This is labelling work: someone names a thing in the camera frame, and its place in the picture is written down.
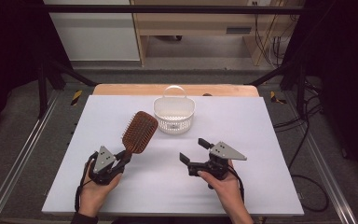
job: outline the person's left hand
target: person's left hand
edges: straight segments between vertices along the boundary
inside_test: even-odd
[[[89,171],[90,166],[87,169],[83,184],[89,183],[84,185],[81,191],[80,208],[78,213],[87,217],[96,217],[103,206],[107,195],[118,185],[118,182],[123,174],[120,173],[116,175],[109,185],[97,185],[94,181],[90,180],[88,175]]]

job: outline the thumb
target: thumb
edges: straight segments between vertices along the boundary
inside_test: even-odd
[[[217,179],[214,178],[213,175],[209,174],[208,172],[203,172],[203,171],[197,171],[197,174],[198,174],[203,180],[205,180],[205,182],[207,182],[208,184],[210,184],[210,185],[212,186],[212,188],[216,187]]]

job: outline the vent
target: vent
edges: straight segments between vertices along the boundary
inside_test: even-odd
[[[252,31],[251,26],[240,26],[240,27],[228,27],[226,29],[226,34],[232,35],[232,34],[250,34]]]

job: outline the hairbrush bristles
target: hairbrush bristles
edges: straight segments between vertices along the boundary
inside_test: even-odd
[[[123,134],[123,145],[131,153],[141,153],[158,127],[158,121],[144,111],[139,111],[132,118]]]

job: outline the person's right hand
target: person's right hand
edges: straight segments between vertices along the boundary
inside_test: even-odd
[[[231,160],[228,161],[228,164],[233,167]],[[237,177],[230,172],[227,173],[226,178],[223,180],[214,178],[208,172],[198,171],[198,175],[216,191],[220,203],[231,218],[232,223],[253,223],[242,201]]]

